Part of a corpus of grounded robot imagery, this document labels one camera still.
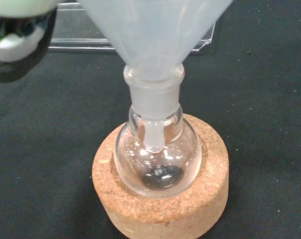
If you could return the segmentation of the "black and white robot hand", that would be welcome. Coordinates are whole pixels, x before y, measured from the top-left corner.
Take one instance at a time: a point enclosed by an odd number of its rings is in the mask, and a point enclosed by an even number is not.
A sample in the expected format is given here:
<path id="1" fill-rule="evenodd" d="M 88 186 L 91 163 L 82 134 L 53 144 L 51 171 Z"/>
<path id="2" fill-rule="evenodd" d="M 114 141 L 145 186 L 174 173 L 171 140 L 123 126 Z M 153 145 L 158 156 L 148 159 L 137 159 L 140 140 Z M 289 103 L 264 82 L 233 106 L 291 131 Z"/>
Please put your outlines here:
<path id="1" fill-rule="evenodd" d="M 17 81 L 47 53 L 57 0 L 0 0 L 0 83 Z"/>

